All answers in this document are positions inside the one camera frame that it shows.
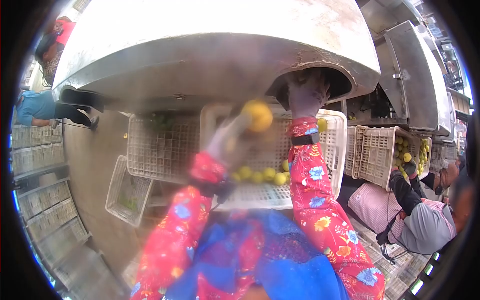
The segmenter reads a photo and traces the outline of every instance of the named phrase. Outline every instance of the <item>gray shirt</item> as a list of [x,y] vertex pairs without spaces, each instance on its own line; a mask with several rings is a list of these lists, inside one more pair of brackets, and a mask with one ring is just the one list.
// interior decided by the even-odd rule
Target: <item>gray shirt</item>
[[[451,208],[446,205],[442,211],[456,233]],[[430,209],[424,203],[415,206],[404,222],[405,226],[398,244],[412,252],[433,254],[451,240],[450,230],[441,213]]]

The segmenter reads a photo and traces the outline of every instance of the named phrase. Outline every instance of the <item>yellow lemon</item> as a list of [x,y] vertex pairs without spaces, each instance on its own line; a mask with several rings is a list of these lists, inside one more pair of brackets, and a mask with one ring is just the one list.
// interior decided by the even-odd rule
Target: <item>yellow lemon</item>
[[252,169],[250,169],[250,167],[248,166],[240,167],[238,170],[238,174],[240,175],[240,178],[242,180],[248,179],[252,175]]
[[272,125],[273,115],[268,105],[261,100],[251,100],[245,104],[242,112],[252,115],[252,123],[248,127],[253,132],[262,132]]
[[317,125],[318,125],[318,132],[327,131],[327,128],[328,128],[327,120],[320,118],[317,120]]
[[282,168],[284,171],[288,172],[289,169],[288,169],[288,159],[285,159],[282,163]]
[[254,172],[252,174],[253,183],[262,183],[263,180],[264,180],[264,176],[260,172]]
[[264,169],[264,180],[265,181],[272,181],[273,177],[275,177],[275,169],[274,168],[265,168]]
[[403,160],[407,163],[409,161],[412,160],[412,155],[410,155],[410,153],[406,152],[405,154],[403,154]]
[[283,185],[285,182],[287,182],[287,176],[283,173],[276,173],[273,182],[276,185]]
[[236,182],[240,182],[241,181],[241,178],[240,178],[240,175],[236,172],[233,172],[232,174],[230,174],[230,178],[232,178],[234,181]]

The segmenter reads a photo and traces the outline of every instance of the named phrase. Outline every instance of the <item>red floral sleeve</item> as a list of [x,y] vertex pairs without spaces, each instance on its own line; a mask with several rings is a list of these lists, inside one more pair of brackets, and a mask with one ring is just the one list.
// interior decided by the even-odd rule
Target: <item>red floral sleeve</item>
[[[289,134],[318,132],[316,119],[293,120]],[[384,275],[375,268],[335,200],[319,143],[293,146],[288,154],[295,219],[314,245],[330,260],[350,299],[382,299]]]
[[[223,166],[207,153],[199,153],[191,175],[218,183],[224,172]],[[201,196],[193,186],[174,196],[166,217],[148,238],[130,295],[132,300],[161,299],[167,287],[190,266],[211,205],[212,198]]]

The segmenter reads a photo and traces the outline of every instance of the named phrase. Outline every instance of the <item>black wristband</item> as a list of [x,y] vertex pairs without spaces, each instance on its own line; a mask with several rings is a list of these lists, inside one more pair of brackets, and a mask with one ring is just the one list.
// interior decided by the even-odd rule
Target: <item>black wristband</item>
[[292,136],[292,145],[311,145],[316,144],[320,141],[320,134],[318,132],[302,135],[302,136]]

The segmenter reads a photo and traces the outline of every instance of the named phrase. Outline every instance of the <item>sneaker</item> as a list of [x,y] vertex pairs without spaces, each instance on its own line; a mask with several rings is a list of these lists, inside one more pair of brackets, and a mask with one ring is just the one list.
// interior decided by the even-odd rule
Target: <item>sneaker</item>
[[100,120],[100,117],[99,116],[94,116],[93,118],[90,119],[90,130],[95,130],[97,125],[98,125],[98,121]]

